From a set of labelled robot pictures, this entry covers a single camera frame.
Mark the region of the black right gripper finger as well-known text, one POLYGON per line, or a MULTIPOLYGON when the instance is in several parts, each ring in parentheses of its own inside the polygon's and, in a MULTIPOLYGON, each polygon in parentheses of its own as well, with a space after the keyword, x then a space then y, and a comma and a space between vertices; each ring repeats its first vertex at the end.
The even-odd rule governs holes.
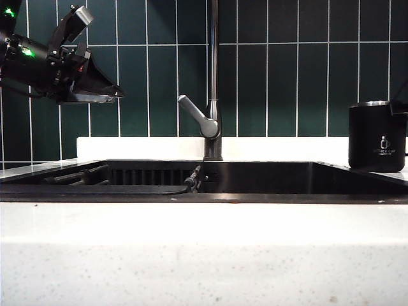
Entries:
POLYGON ((397 99, 390 101, 390 110, 392 115, 407 115, 408 104, 397 99))

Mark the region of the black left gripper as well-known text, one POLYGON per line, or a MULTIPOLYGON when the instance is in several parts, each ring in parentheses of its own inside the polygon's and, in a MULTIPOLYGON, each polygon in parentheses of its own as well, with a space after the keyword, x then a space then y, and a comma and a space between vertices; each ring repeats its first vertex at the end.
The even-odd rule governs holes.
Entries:
POLYGON ((63 48, 62 55, 51 78, 48 98, 62 103, 113 103, 114 96, 126 95, 95 65, 85 43, 71 50, 63 48))

